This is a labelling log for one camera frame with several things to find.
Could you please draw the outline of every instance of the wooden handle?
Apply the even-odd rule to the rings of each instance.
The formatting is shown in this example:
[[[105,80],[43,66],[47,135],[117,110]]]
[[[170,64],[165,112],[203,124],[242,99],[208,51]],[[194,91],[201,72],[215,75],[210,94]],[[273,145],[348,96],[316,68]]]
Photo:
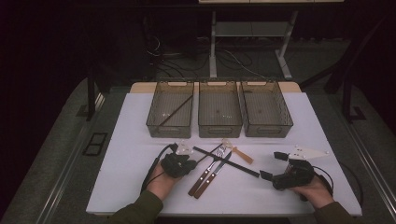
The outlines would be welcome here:
[[[247,154],[239,151],[237,147],[233,147],[233,152],[235,152],[238,156],[244,159],[244,161],[246,161],[247,163],[249,164],[253,163],[253,159],[251,159],[251,157],[249,157]]]
[[[199,179],[197,180],[197,182],[195,182],[194,186],[192,186],[192,188],[189,191],[189,195],[192,196],[194,195],[195,191],[198,190],[198,188],[201,186],[202,182],[204,181],[205,177],[207,176],[207,174],[209,174],[208,170],[204,170],[204,172],[202,173],[202,175],[199,177]]]
[[[199,199],[201,197],[202,193],[206,190],[206,188],[209,186],[210,183],[212,183],[213,179],[216,177],[216,174],[212,174],[205,182],[204,184],[194,193],[194,198]]]

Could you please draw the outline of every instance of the chopstick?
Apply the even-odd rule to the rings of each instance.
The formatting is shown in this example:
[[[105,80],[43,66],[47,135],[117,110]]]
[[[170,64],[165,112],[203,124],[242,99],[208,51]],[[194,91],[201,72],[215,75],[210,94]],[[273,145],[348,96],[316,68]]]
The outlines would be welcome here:
[[[200,163],[201,161],[204,160],[204,158],[210,156],[210,154],[212,154],[216,149],[218,149],[219,147],[221,147],[222,144],[218,145],[217,147],[215,147],[213,150],[211,150],[210,152],[208,152],[208,154],[205,154],[200,160],[197,161],[197,164]]]
[[[246,167],[243,167],[243,166],[241,166],[241,165],[238,165],[238,164],[236,164],[236,163],[234,163],[234,162],[232,162],[232,161],[224,160],[222,157],[215,156],[215,155],[213,155],[211,152],[207,152],[207,151],[205,151],[205,150],[203,150],[203,149],[201,149],[201,148],[198,148],[198,147],[193,147],[193,149],[195,149],[195,150],[197,150],[197,151],[199,151],[199,152],[201,152],[201,153],[206,154],[206,156],[210,156],[210,157],[216,158],[216,159],[218,159],[219,161],[224,161],[225,163],[227,163],[227,164],[229,164],[229,165],[235,167],[236,169],[239,169],[239,170],[241,170],[241,171],[243,171],[243,172],[246,172],[246,173],[248,173],[248,174],[250,174],[250,175],[254,175],[255,177],[259,177],[259,176],[260,176],[260,174],[257,173],[257,172],[255,172],[255,171],[252,171],[252,170],[250,170],[250,169],[248,169],[248,168],[246,168]]]

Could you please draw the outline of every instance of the person's right hand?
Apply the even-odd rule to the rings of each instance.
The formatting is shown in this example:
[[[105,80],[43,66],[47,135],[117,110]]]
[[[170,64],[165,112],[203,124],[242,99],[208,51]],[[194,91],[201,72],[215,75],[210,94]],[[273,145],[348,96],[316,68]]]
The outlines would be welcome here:
[[[327,191],[326,186],[317,176],[314,176],[311,183],[308,185],[290,189],[296,193],[304,195],[316,209],[334,202],[332,195]]]

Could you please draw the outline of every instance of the sleeve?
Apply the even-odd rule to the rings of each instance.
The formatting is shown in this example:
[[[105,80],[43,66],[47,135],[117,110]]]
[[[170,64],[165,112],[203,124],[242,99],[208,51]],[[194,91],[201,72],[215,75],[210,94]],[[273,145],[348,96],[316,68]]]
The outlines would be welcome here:
[[[314,213],[318,224],[361,224],[338,202],[330,203]]]
[[[163,202],[148,190],[142,192],[135,203],[116,212],[108,224],[151,224],[163,209]]]

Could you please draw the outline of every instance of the plastic bin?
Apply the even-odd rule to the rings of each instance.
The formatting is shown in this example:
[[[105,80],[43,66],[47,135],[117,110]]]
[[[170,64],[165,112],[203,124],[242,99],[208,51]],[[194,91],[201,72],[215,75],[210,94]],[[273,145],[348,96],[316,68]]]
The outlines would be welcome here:
[[[157,82],[146,125],[151,137],[190,138],[194,82],[164,79]]]
[[[239,137],[242,115],[235,80],[200,80],[198,126],[202,138]]]
[[[274,80],[241,80],[239,97],[247,137],[286,137],[293,121]]]

